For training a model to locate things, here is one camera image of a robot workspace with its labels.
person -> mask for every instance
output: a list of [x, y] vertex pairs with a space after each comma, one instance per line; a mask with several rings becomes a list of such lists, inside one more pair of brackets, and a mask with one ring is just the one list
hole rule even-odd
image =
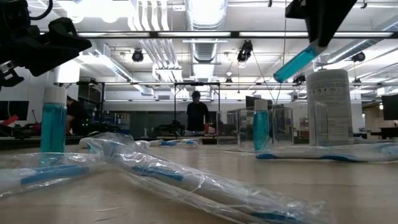
[[205, 117], [206, 124], [209, 121], [209, 111], [206, 104], [200, 101], [200, 93], [194, 91], [192, 93], [193, 102], [188, 105], [188, 126], [185, 131], [186, 136], [202, 135], [205, 134], [203, 124], [203, 117]]
[[72, 129], [73, 134], [84, 135], [82, 123], [86, 119], [87, 113], [83, 103], [67, 96], [67, 133]]

wooden table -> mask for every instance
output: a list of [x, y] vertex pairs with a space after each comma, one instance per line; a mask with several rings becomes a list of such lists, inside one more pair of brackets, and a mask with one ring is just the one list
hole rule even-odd
[[[299, 199], [328, 202], [333, 223], [397, 223], [398, 163], [256, 161], [217, 150], [153, 148], [167, 159]], [[68, 151], [84, 152], [68, 146]], [[37, 151], [2, 151], [17, 154]], [[109, 170], [0, 200], [0, 223], [230, 223]]]

